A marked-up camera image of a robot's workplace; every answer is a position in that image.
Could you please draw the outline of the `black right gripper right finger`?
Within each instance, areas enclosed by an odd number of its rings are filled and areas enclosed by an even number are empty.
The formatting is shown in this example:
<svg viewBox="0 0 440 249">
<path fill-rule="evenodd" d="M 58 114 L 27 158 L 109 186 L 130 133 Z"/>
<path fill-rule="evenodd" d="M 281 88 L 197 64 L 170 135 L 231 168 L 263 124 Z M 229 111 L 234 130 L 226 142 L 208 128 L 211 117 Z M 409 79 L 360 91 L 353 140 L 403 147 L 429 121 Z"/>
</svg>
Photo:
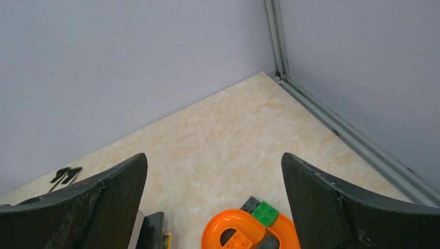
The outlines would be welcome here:
<svg viewBox="0 0 440 249">
<path fill-rule="evenodd" d="M 291 153 L 281 168 L 301 248 L 439 248 L 439 209 L 369 191 Z"/>
</svg>

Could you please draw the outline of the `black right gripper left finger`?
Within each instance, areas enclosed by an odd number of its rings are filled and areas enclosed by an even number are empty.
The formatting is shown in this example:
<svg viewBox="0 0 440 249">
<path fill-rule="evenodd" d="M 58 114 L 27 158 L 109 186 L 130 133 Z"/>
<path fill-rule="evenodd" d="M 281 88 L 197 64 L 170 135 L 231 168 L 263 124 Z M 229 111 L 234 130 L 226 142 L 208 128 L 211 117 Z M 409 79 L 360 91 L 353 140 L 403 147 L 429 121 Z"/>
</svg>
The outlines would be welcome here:
<svg viewBox="0 0 440 249">
<path fill-rule="evenodd" d="M 144 153 L 82 181 L 1 206 L 1 248 L 128 248 L 147 178 Z"/>
</svg>

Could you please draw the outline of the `cream canvas backpack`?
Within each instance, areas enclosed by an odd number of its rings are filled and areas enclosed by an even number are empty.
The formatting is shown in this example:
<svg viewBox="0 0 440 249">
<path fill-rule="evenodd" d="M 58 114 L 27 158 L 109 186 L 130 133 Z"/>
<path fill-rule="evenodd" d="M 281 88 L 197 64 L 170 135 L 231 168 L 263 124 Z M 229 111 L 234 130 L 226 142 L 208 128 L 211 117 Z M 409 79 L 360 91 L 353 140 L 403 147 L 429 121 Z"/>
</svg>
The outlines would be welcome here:
<svg viewBox="0 0 440 249">
<path fill-rule="evenodd" d="M 81 170 L 82 167 L 65 167 L 59 169 L 56 172 L 55 177 L 49 182 L 51 184 L 51 187 L 49 188 L 47 193 L 51 193 L 72 184 L 76 180 Z"/>
</svg>

